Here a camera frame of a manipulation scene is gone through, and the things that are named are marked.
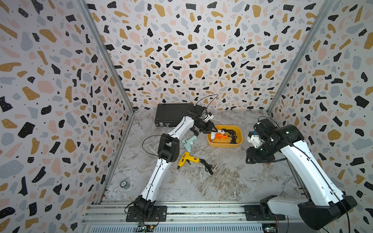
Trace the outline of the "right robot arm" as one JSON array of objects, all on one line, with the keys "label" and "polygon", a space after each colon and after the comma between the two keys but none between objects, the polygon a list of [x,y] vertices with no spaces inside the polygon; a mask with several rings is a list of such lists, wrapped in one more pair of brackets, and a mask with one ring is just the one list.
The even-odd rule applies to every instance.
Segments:
[{"label": "right robot arm", "polygon": [[262,199],[259,214],[263,219],[284,215],[302,219],[310,228],[320,230],[357,206],[355,198],[345,195],[326,175],[296,126],[275,126],[265,118],[254,125],[248,141],[252,146],[246,151],[247,164],[275,163],[275,155],[281,153],[308,192],[307,199],[277,195]]}]

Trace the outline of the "white hot glue gun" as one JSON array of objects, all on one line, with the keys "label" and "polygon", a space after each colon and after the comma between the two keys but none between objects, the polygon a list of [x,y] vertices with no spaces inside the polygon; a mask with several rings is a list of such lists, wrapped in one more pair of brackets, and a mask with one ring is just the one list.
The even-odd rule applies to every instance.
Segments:
[{"label": "white hot glue gun", "polygon": [[227,139],[228,135],[225,134],[223,130],[218,130],[217,132],[211,132],[210,134],[210,141],[214,142],[214,140],[221,140],[221,139]]}]

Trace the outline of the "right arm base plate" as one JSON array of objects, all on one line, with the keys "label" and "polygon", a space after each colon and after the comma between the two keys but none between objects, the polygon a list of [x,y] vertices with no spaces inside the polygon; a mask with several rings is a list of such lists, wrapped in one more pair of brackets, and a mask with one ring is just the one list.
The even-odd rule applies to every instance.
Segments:
[{"label": "right arm base plate", "polygon": [[245,205],[244,213],[247,221],[283,221],[284,215],[275,215],[265,204]]}]

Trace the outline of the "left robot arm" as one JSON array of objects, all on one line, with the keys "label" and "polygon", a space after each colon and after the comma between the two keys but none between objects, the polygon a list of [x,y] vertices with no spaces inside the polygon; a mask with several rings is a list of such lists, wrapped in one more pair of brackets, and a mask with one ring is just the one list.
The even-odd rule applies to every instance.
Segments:
[{"label": "left robot arm", "polygon": [[192,110],[183,114],[181,121],[171,132],[160,136],[156,166],[144,190],[134,201],[137,213],[147,219],[151,217],[161,183],[170,166],[179,157],[180,140],[193,127],[203,134],[217,132],[216,126],[211,121],[212,118],[213,115],[207,112],[206,107],[197,104]]}]

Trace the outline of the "orange hot glue gun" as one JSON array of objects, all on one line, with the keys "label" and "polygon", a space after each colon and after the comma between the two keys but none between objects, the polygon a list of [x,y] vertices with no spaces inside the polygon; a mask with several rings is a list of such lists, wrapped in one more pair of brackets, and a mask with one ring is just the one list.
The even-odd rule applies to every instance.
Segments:
[{"label": "orange hot glue gun", "polygon": [[210,139],[211,142],[213,142],[215,139],[228,139],[231,138],[230,144],[236,144],[237,143],[237,133],[234,130],[228,130],[228,129],[221,129],[217,132],[212,132]]}]

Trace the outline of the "yellow hot glue gun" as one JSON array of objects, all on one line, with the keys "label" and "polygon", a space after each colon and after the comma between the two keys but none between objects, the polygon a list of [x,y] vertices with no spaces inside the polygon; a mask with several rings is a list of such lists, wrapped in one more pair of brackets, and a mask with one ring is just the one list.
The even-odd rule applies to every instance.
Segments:
[{"label": "yellow hot glue gun", "polygon": [[208,172],[210,175],[213,175],[213,173],[214,173],[213,172],[213,166],[211,164],[207,163],[207,161],[204,160],[204,159],[200,159],[200,158],[191,156],[189,152],[185,152],[182,155],[182,157],[181,157],[181,159],[178,163],[177,169],[182,168],[185,165],[185,163],[190,164],[191,162],[196,163],[196,164],[199,164],[199,163],[202,164],[205,167],[206,172]]}]

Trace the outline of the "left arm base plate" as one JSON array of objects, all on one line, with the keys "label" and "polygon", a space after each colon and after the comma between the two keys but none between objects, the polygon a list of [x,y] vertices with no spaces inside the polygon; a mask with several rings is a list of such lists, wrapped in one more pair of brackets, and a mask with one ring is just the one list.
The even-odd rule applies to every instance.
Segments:
[{"label": "left arm base plate", "polygon": [[126,222],[165,222],[167,218],[168,207],[166,205],[156,205],[150,211],[139,211],[134,206],[127,210]]}]

